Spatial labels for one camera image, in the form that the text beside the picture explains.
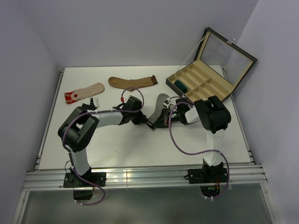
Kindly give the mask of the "grey striped sock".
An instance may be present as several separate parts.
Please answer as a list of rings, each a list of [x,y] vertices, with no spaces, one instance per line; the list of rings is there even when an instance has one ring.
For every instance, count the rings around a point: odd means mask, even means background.
[[[155,110],[152,113],[152,115],[149,117],[149,122],[150,123],[155,123],[158,118],[160,117],[162,110],[166,108],[166,105],[168,103],[168,99],[169,99],[169,95],[165,94],[165,93],[160,93],[157,97],[156,100],[156,106],[155,106]]]

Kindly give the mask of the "brown long sock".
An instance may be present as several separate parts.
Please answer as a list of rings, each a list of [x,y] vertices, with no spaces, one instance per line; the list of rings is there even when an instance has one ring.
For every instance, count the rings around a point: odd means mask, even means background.
[[[118,89],[127,89],[128,91],[134,91],[134,89],[140,89],[150,87],[158,84],[158,81],[154,75],[151,77],[144,77],[139,79],[122,79],[118,77],[110,77],[108,83]]]

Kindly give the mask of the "green christmas bear sock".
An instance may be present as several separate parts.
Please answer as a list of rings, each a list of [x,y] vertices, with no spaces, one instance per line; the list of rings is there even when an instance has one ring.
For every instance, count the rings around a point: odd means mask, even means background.
[[[187,93],[187,87],[180,81],[176,80],[174,85],[183,93]]]

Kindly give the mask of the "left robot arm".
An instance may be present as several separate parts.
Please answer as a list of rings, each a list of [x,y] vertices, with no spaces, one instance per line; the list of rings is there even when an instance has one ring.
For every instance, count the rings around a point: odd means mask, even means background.
[[[129,96],[119,106],[105,111],[88,111],[79,106],[60,126],[57,134],[69,154],[71,168],[75,173],[74,181],[79,186],[86,186],[91,180],[86,148],[95,130],[105,126],[124,125],[130,121],[135,125],[145,123],[147,119],[142,113],[143,106],[144,100],[134,96]]]

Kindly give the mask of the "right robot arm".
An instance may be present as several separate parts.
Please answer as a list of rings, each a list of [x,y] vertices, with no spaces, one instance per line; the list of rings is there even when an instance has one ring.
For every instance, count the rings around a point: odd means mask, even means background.
[[[172,135],[172,122],[180,122],[183,125],[201,122],[206,130],[207,150],[188,153],[179,148]],[[202,176],[207,182],[212,182],[218,177],[219,172],[224,170],[223,162],[227,161],[221,151],[223,150],[224,133],[230,122],[231,114],[217,96],[191,102],[187,98],[160,94],[156,101],[155,111],[150,116],[147,125],[152,130],[169,129],[174,146],[183,154],[203,154]]]

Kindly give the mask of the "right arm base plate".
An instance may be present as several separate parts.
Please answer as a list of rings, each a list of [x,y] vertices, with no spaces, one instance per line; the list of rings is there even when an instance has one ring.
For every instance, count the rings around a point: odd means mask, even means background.
[[[190,184],[225,183],[228,181],[228,173],[226,168],[214,174],[209,174],[202,168],[189,169],[187,170],[187,175],[184,176],[184,179],[189,181]]]

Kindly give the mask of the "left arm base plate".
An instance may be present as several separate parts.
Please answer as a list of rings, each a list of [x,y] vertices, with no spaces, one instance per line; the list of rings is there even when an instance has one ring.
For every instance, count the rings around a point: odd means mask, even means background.
[[[74,173],[67,173],[64,177],[64,188],[83,188],[83,187],[104,187],[106,183],[106,173],[91,172],[83,177],[78,177]]]

